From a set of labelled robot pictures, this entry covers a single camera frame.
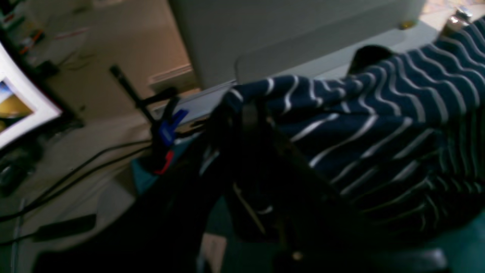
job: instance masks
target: striped shirt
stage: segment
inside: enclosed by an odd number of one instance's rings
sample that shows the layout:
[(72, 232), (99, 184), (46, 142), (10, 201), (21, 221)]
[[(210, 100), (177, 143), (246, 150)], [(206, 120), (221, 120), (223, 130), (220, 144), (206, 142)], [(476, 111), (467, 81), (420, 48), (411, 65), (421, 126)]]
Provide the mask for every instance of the striped shirt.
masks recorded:
[(485, 187), (484, 76), (482, 18), (361, 74), (268, 78), (221, 103), (240, 111), (264, 96), (309, 165), (374, 223), (429, 233), (474, 210)]

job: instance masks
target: monitor screen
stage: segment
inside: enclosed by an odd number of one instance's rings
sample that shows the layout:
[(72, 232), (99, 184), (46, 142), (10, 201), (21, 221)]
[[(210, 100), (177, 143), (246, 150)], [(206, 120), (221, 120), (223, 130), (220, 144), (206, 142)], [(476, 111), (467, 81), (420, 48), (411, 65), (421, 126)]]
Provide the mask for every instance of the monitor screen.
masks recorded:
[(0, 150), (61, 114), (0, 44)]

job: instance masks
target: computer monitor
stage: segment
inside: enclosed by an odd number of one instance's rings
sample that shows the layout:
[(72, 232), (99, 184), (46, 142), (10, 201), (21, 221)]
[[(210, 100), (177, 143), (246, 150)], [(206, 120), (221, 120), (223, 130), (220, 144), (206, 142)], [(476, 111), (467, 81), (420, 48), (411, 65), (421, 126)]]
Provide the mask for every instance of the computer monitor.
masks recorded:
[(0, 157), (72, 117), (0, 30)]

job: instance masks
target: floor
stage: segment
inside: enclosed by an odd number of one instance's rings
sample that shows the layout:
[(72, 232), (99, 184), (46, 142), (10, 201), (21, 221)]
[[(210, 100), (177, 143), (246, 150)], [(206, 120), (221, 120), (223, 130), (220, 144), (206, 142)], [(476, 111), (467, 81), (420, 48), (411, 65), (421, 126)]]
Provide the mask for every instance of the floor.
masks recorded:
[[(470, 9), (475, 18), (485, 15), (485, 5)], [(452, 12), (444, 9), (425, 14), (421, 19), (439, 29)], [(189, 63), (164, 0), (127, 1), (80, 13), (75, 19), (57, 17), (53, 20), (47, 28), (48, 33), (89, 27), (78, 52), (79, 56), (88, 56), (87, 66), (77, 70), (63, 69), (48, 81), (86, 126), (49, 144), (35, 175), (23, 183), (14, 196), (2, 200), (0, 215), (13, 212), (21, 198), (26, 198), (28, 203), (53, 181), (98, 151), (118, 143), (149, 138), (145, 119), (108, 73), (110, 65), (117, 63), (140, 95), (148, 97), (153, 95), (147, 87), (150, 75)], [(135, 149), (137, 147), (112, 152), (94, 165)], [(130, 176), (127, 161), (115, 164), (90, 176), (56, 201), (26, 215), (21, 229), (24, 235), (34, 232), (40, 225), (90, 213), (97, 213), (98, 219), (96, 228), (85, 234), (48, 242), (33, 243), (29, 239), (21, 242), (16, 272), (30, 272), (39, 252), (75, 245), (116, 219), (135, 198)], [(14, 221), (0, 225), (0, 241), (11, 238), (14, 225)], [(10, 249), (0, 248), (0, 272), (10, 272), (9, 252)]]

